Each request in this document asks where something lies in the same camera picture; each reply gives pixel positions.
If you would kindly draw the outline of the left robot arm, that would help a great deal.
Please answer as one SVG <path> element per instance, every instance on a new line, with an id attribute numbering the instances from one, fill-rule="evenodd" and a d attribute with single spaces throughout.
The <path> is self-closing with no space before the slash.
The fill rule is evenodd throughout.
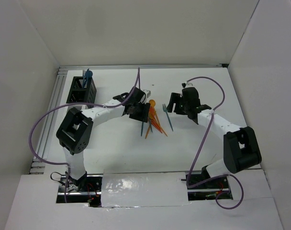
<path id="1" fill-rule="evenodd" d="M 87 171 L 84 166 L 83 152 L 87 148 L 93 128 L 124 115 L 130 119 L 147 122 L 151 95 L 149 90 L 133 87 L 130 92 L 114 96 L 102 106 L 78 110 L 68 110 L 56 132 L 65 154 L 68 166 L 68 181 L 76 191 L 82 191 L 87 185 Z"/>

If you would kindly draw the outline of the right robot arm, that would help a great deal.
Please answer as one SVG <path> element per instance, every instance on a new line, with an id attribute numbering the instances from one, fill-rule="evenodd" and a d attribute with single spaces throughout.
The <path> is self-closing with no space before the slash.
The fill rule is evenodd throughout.
<path id="1" fill-rule="evenodd" d="M 186 115 L 194 123 L 207 127 L 187 175 L 188 188 L 194 188 L 201 184 L 211 188 L 217 184 L 219 177 L 236 174 L 262 162 L 253 128 L 235 125 L 216 114 L 210 106 L 201 104 L 199 93 L 195 87 L 186 87 L 182 89 L 182 93 L 171 93 L 167 111 Z M 223 142 L 223 157 L 204 166 L 201 170 L 201 182 L 191 184 L 192 170 L 210 131 Z"/>

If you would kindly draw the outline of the blue plastic spoon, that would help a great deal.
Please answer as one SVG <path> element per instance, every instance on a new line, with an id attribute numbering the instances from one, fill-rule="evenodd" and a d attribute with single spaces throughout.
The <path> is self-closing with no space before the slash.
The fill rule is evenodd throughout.
<path id="1" fill-rule="evenodd" d="M 90 69 L 87 69 L 86 71 L 87 71 L 87 72 L 86 72 L 86 80 L 87 80 L 87 82 L 88 82 L 88 80 L 92 78 L 92 76 L 93 76 L 93 72 L 92 72 Z"/>

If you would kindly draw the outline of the teal plastic fork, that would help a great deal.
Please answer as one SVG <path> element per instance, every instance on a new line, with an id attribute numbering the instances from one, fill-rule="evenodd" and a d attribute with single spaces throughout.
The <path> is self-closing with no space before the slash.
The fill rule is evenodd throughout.
<path id="1" fill-rule="evenodd" d="M 166 114 L 166 117 L 167 117 L 167 120 L 168 120 L 168 123 L 169 123 L 171 130 L 174 131 L 171 120 L 170 120 L 169 115 L 168 115 L 167 106 L 165 103 L 162 104 L 162 109 L 163 109 L 164 113 Z"/>

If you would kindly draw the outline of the blue plastic fork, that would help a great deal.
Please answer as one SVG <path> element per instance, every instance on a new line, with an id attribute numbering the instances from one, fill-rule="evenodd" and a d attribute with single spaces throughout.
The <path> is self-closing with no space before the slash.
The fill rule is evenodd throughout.
<path id="1" fill-rule="evenodd" d="M 87 82 L 87 80 L 86 80 L 86 70 L 83 70 L 83 74 L 82 74 L 82 77 L 83 77 L 83 82 L 82 82 L 82 88 L 84 88 L 85 87 L 85 85 L 86 85 L 86 82 Z"/>

